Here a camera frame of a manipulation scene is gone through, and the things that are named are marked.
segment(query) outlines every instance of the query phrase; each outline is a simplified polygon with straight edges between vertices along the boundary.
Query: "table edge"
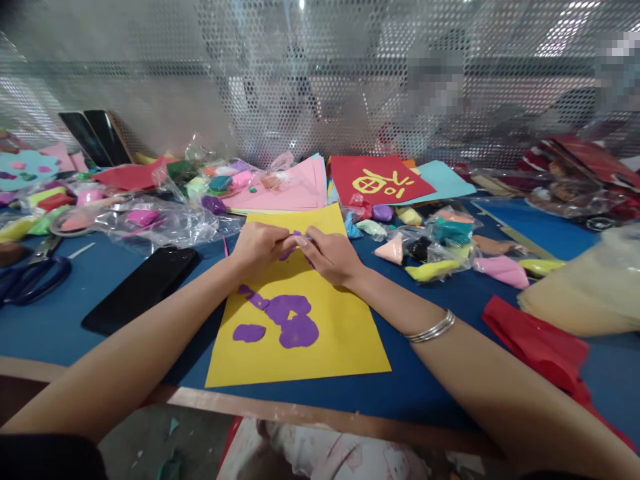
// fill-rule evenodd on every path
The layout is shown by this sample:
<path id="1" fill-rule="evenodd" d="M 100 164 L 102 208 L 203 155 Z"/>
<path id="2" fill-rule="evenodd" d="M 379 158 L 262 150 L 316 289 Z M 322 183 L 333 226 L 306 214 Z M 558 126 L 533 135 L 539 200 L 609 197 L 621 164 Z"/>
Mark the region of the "table edge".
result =
<path id="1" fill-rule="evenodd" d="M 50 383 L 60 377 L 67 367 L 35 360 L 0 355 L 0 375 Z M 305 427 L 352 433 L 439 450 L 458 451 L 486 457 L 503 458 L 498 446 L 484 433 L 460 432 L 429 425 L 420 425 L 358 412 L 310 407 L 294 403 L 250 399 L 199 390 L 189 387 L 158 385 L 145 402 L 207 410 L 228 415 L 254 417 Z"/>

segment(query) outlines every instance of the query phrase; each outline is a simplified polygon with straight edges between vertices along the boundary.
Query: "sleeve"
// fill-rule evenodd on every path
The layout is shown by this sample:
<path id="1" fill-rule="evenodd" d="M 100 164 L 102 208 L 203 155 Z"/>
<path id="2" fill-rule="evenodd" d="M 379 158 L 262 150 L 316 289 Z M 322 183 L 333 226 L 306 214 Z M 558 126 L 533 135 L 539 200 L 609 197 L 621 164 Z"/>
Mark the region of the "sleeve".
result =
<path id="1" fill-rule="evenodd" d="M 107 480 L 96 446 L 76 435 L 0 435 L 0 478 Z"/>

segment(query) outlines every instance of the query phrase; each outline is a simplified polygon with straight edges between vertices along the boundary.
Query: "forearm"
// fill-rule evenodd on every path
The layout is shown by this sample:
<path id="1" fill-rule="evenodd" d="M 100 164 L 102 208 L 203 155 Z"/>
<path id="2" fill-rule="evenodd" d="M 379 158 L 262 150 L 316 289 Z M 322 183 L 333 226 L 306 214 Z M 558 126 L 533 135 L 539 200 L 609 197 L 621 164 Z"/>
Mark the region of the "forearm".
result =
<path id="1" fill-rule="evenodd" d="M 404 335 L 428 330 L 445 316 L 442 308 L 374 271 L 354 275 L 346 286 Z M 520 470 L 637 477 L 638 458 L 608 428 L 463 321 L 413 348 Z"/>
<path id="2" fill-rule="evenodd" d="M 140 406 L 243 272 L 224 259 L 91 350 L 2 428 L 99 441 Z"/>

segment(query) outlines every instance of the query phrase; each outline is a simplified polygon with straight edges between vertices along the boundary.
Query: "floor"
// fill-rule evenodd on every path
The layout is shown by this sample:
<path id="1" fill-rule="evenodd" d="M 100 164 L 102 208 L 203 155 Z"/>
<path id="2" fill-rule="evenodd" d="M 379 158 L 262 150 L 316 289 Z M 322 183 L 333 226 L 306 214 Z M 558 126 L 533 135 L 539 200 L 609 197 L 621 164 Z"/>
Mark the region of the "floor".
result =
<path id="1" fill-rule="evenodd" d="M 172 419 L 178 426 L 169 434 Z M 230 415 L 173 405 L 137 410 L 99 445 L 107 475 L 113 480 L 156 480 L 175 449 L 180 480 L 213 480 L 232 421 Z"/>

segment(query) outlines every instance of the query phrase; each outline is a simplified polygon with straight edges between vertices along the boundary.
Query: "hand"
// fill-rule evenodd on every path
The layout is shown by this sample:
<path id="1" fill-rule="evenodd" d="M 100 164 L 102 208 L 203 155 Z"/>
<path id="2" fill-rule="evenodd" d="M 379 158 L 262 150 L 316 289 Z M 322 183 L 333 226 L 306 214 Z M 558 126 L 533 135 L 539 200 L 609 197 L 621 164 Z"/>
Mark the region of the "hand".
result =
<path id="1" fill-rule="evenodd" d="M 307 236 L 313 242 L 302 236 L 294 237 L 295 242 L 313 262 L 317 272 L 333 285 L 345 286 L 349 280 L 366 270 L 351 242 L 344 235 L 326 235 L 316 227 L 309 227 Z"/>
<path id="2" fill-rule="evenodd" d="M 229 256 L 243 273 L 258 273 L 296 243 L 289 230 L 260 222 L 246 223 Z"/>

